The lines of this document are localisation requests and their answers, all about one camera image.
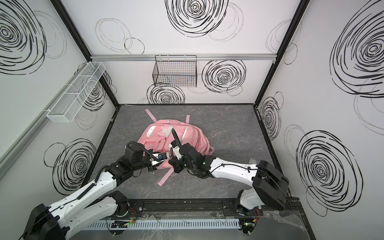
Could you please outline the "pink student backpack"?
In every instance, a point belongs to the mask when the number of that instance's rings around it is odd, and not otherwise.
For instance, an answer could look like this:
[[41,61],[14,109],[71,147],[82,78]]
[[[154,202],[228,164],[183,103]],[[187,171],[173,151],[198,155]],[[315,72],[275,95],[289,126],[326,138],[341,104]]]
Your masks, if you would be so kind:
[[149,109],[145,111],[153,123],[146,128],[138,143],[144,145],[147,150],[167,153],[170,156],[170,144],[174,140],[172,130],[175,130],[182,145],[188,143],[202,155],[214,153],[215,149],[210,146],[210,142],[202,130],[190,124],[189,115],[187,115],[185,122],[171,119],[157,120]]

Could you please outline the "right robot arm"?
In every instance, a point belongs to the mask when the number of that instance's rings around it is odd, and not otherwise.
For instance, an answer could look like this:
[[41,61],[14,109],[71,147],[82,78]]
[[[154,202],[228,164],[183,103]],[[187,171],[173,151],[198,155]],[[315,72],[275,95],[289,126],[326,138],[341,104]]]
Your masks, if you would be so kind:
[[257,164],[240,164],[221,158],[202,155],[190,144],[180,147],[176,141],[170,144],[170,165],[174,172],[188,170],[197,178],[223,178],[243,183],[251,188],[240,192],[239,205],[251,210],[266,205],[282,211],[286,206],[289,188],[288,178],[267,161]]

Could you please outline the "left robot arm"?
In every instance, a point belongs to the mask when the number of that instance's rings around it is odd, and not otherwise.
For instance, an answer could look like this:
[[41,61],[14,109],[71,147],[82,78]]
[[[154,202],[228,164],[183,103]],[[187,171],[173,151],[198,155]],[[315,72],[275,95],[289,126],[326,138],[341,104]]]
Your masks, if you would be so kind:
[[132,212],[128,198],[116,187],[134,172],[154,170],[167,154],[143,150],[128,151],[116,162],[103,166],[94,180],[49,206],[36,206],[29,216],[22,240],[68,240],[100,219]]

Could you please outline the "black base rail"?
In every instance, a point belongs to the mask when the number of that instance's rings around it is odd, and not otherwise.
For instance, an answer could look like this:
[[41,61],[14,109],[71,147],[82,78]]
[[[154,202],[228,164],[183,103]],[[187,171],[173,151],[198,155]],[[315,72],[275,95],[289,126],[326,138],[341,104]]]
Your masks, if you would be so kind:
[[122,215],[112,215],[112,219],[135,219],[149,213],[217,213],[220,216],[252,218],[262,216],[274,209],[261,206],[255,210],[241,209],[235,198],[226,199],[131,199],[129,210]]

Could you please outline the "clear acrylic wall shelf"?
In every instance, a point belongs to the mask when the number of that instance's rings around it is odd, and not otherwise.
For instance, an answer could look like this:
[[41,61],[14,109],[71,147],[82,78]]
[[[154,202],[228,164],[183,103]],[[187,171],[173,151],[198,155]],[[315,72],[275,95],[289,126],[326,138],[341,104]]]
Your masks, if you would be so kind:
[[96,112],[106,101],[106,93],[99,83],[106,68],[102,62],[82,65],[63,94],[48,110],[47,118],[54,123],[72,122],[81,109]]

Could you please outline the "aluminium wall rail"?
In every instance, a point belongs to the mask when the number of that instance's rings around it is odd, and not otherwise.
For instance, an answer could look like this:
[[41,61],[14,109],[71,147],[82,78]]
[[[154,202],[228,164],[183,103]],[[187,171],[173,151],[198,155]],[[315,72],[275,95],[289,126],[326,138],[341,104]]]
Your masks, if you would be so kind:
[[93,55],[91,59],[99,62],[128,62],[128,61],[216,61],[216,60],[242,60],[274,61],[276,54],[142,54],[142,55]]

